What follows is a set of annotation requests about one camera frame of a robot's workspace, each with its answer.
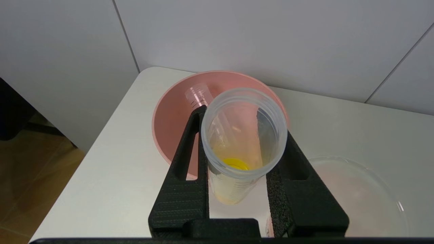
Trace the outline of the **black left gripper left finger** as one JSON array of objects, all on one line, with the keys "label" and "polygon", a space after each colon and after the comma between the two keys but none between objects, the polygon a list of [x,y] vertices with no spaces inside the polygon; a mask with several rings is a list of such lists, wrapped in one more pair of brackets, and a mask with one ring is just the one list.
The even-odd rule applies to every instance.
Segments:
[{"label": "black left gripper left finger", "polygon": [[205,105],[192,111],[180,138],[148,218],[153,238],[181,238],[183,226],[195,219],[209,218],[208,162],[201,139],[198,140],[197,179],[188,181],[194,138],[200,135]]}]

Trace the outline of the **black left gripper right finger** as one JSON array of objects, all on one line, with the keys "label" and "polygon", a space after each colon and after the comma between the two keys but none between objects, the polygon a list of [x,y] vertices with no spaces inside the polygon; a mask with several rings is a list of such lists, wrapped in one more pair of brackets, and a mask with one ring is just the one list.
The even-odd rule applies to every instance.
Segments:
[{"label": "black left gripper right finger", "polygon": [[275,238],[343,238],[349,217],[312,167],[291,133],[283,155],[266,174]]}]

